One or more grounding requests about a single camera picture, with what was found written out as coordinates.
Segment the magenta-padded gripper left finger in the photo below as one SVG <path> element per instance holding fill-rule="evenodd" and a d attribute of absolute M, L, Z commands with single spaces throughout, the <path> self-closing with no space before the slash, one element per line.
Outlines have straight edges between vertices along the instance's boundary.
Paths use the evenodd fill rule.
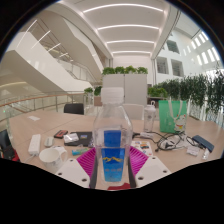
<path fill-rule="evenodd" d="M 56 175 L 84 188 L 94 189 L 97 182 L 97 162 L 94 148 L 77 159 L 69 158 Z"/>

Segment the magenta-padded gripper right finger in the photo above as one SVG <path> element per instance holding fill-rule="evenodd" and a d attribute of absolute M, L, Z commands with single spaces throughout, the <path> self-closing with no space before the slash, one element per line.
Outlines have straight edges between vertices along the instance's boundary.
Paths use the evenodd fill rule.
<path fill-rule="evenodd" d="M 147 156 L 131 147 L 129 157 L 129 182 L 131 188 L 143 187 L 169 175 L 171 171 L 156 156 Z"/>

